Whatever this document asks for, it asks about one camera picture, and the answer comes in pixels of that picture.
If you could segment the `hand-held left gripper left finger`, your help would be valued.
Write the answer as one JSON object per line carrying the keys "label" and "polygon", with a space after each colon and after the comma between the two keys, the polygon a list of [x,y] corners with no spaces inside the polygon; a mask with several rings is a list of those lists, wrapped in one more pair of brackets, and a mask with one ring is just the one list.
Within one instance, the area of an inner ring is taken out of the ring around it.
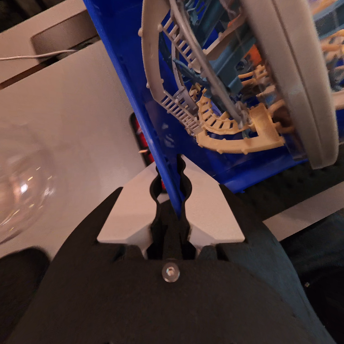
{"label": "hand-held left gripper left finger", "polygon": [[163,225],[157,197],[161,191],[161,176],[151,164],[123,186],[97,241],[135,245],[143,253],[154,245],[160,251]]}

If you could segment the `red tweezers case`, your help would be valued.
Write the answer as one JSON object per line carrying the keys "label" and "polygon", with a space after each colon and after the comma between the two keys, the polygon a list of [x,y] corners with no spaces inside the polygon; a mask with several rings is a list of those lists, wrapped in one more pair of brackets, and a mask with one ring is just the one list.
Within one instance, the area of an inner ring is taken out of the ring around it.
{"label": "red tweezers case", "polygon": [[150,151],[150,148],[148,147],[147,140],[144,136],[144,133],[134,112],[129,117],[129,124],[134,134],[137,146],[139,148],[139,155],[144,162],[144,166],[148,167],[153,162],[155,162],[155,160]]}

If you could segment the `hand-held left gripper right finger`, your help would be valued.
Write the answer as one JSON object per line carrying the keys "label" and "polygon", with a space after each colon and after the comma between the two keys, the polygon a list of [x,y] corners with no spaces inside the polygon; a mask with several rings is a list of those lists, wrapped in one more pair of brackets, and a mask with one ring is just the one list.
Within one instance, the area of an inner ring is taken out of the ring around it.
{"label": "hand-held left gripper right finger", "polygon": [[178,156],[180,177],[186,179],[184,215],[189,225],[187,242],[199,255],[206,246],[242,243],[245,236],[220,184],[185,155]]}

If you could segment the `colourful plastic maze ball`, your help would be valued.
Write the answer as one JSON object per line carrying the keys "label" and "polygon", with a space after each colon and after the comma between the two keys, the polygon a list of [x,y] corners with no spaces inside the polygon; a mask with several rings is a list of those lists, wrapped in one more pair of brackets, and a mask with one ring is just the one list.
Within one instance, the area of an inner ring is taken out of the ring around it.
{"label": "colourful plastic maze ball", "polygon": [[201,148],[287,145],[335,163],[343,109],[343,1],[143,1],[142,58],[153,99]]}

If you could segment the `clear plastic dome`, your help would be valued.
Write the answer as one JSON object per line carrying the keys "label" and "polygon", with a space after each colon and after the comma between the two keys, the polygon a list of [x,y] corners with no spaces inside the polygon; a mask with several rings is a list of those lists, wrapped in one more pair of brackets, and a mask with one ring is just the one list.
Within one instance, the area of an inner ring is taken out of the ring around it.
{"label": "clear plastic dome", "polygon": [[27,124],[1,121],[0,243],[62,217],[68,183],[54,145]]}

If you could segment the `blue plastic bin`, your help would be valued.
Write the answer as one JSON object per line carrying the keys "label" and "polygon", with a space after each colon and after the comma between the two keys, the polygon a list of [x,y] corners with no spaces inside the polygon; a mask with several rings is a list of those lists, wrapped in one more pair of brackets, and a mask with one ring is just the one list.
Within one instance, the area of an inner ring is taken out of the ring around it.
{"label": "blue plastic bin", "polygon": [[[143,1],[84,3],[124,86],[177,215],[186,196],[177,172],[178,155],[187,156],[233,193],[243,193],[273,175],[309,162],[295,150],[289,135],[287,145],[255,153],[220,154],[201,148],[183,125],[153,99],[147,88],[138,34]],[[343,145],[343,109],[336,110],[336,120],[340,145]]]}

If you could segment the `black perforated mat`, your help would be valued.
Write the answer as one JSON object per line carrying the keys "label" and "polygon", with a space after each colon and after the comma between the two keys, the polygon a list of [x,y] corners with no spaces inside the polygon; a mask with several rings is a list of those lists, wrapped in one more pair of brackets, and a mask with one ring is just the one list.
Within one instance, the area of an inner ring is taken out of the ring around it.
{"label": "black perforated mat", "polygon": [[344,180],[344,148],[340,145],[337,161],[313,170],[309,162],[298,164],[236,195],[266,220],[303,202]]}

